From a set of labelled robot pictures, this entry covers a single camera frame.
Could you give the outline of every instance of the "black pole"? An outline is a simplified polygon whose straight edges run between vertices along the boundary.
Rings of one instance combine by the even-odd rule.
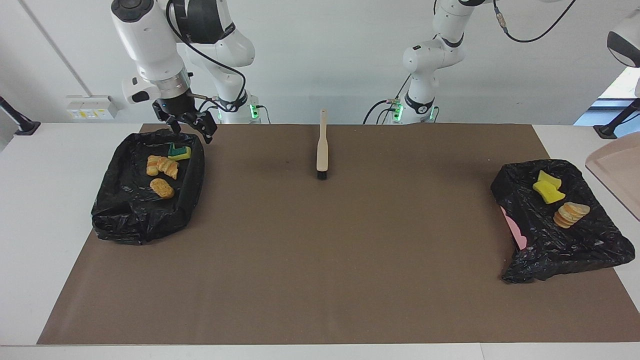
[[[626,109],[622,110],[620,115],[618,115],[613,121],[608,123],[607,125],[595,125],[593,128],[596,129],[596,133],[600,135],[603,139],[617,139],[618,137],[614,132],[616,128],[620,126],[631,114],[640,110],[640,99],[634,100],[631,105],[627,106]]]
[[[9,115],[9,117],[13,119],[13,121],[16,124],[18,124],[18,131],[15,132],[16,135],[19,135],[19,136],[33,135],[33,133],[36,132],[38,127],[40,127],[40,122],[29,120],[28,117],[24,116],[23,114],[18,112],[16,109],[14,109],[13,106],[11,106],[8,102],[6,102],[4,97],[1,97],[1,96],[0,96],[0,108],[2,108],[2,110],[4,110],[4,112],[7,115]]]

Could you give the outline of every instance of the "brown table surface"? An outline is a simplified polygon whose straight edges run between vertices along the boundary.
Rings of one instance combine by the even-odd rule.
[[[151,131],[160,126],[145,126]],[[613,269],[513,285],[490,185],[531,126],[221,126],[187,229],[91,234],[39,344],[640,341]]]

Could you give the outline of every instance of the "black plastic bag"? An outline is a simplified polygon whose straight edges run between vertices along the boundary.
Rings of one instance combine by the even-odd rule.
[[[532,189],[540,170],[562,179],[566,198],[545,204]],[[547,280],[557,274],[585,272],[631,262],[636,252],[593,195],[582,172],[564,160],[539,160],[504,165],[491,185],[493,196],[527,238],[527,248],[516,246],[507,282]],[[553,220],[565,202],[591,207],[591,212],[568,230]]]
[[[147,175],[150,155],[167,156],[170,143],[191,147],[191,159],[179,162],[178,179]],[[175,190],[164,200],[151,190],[160,177]],[[131,134],[116,149],[92,209],[93,228],[102,240],[144,244],[187,226],[204,179],[204,150],[196,135],[168,129]]]

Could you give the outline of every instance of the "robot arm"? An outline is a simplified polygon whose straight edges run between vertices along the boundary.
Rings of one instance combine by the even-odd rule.
[[[559,0],[540,0],[551,3]],[[453,66],[465,59],[465,29],[475,8],[492,0],[439,0],[433,19],[433,40],[421,42],[404,52],[404,67],[411,73],[409,91],[402,99],[402,116],[395,124],[424,122],[435,101],[438,69]]]
[[[177,52],[176,41],[205,44],[202,52],[230,66],[251,64],[255,57],[253,44],[236,29],[226,2],[113,0],[111,13],[120,39],[138,68],[135,76],[123,82],[127,101],[132,104],[154,101],[160,121],[167,122],[176,132],[180,131],[179,122],[188,124],[210,143],[217,125],[208,111],[200,113],[195,108],[195,98],[209,98],[191,92],[190,74]],[[167,13],[179,37],[172,31]],[[252,119],[244,79],[219,65],[204,67],[214,78],[222,79],[215,81],[220,94],[215,100],[224,106],[221,113]]]

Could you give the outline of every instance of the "pink tray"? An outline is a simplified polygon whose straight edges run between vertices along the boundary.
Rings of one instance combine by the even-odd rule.
[[[640,133],[595,151],[586,166],[640,220]]]

